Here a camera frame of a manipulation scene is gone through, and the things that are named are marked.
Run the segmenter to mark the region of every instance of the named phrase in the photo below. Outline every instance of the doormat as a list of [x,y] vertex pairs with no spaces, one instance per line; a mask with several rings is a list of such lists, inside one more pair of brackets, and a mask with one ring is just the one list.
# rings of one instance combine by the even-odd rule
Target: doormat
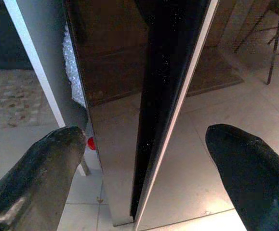
[[216,47],[203,49],[186,96],[193,96],[243,83]]

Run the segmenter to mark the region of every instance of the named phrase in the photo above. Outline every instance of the tile floor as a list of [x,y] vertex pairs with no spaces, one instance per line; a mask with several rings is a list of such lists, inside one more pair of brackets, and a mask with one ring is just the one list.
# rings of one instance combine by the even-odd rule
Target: tile floor
[[[258,59],[257,54],[248,53],[247,46],[238,55],[224,52],[225,57],[240,67],[244,83],[185,100],[180,116],[189,119],[180,119],[178,123],[190,128],[185,132],[192,133],[189,134],[194,136],[192,145],[201,146],[198,148],[201,152],[205,149],[205,129],[210,124],[229,123],[262,137],[279,154],[279,57],[272,83],[267,86],[263,80],[267,78],[269,63],[266,58]],[[34,73],[0,71],[0,178],[33,142],[55,128],[57,124]],[[173,139],[184,138],[173,136]],[[235,210],[223,210],[209,216],[203,210],[201,218],[154,230],[205,231],[211,227],[245,230]],[[76,173],[58,230],[132,230],[132,224],[112,226],[100,173],[89,177]]]

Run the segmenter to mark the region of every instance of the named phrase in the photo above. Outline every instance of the red object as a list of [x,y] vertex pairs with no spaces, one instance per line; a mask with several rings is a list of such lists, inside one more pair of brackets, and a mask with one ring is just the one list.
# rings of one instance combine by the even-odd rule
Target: red object
[[94,140],[93,140],[93,137],[90,137],[88,139],[88,147],[91,149],[91,150],[95,150],[95,144],[94,144]]

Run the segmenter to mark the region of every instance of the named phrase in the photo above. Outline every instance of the dark wall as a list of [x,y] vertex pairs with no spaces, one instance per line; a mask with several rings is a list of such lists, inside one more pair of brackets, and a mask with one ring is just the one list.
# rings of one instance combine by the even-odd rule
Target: dark wall
[[3,0],[0,0],[0,69],[32,69]]

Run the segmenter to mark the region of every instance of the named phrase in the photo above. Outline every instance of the bubble wrap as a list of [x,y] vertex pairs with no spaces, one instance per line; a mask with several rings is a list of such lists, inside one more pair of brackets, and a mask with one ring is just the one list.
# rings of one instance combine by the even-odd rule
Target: bubble wrap
[[63,39],[63,55],[66,61],[66,74],[71,81],[72,87],[72,100],[79,103],[81,106],[86,107],[83,90],[80,82],[80,76],[78,74],[77,64],[73,51],[71,36],[66,25],[66,31]]

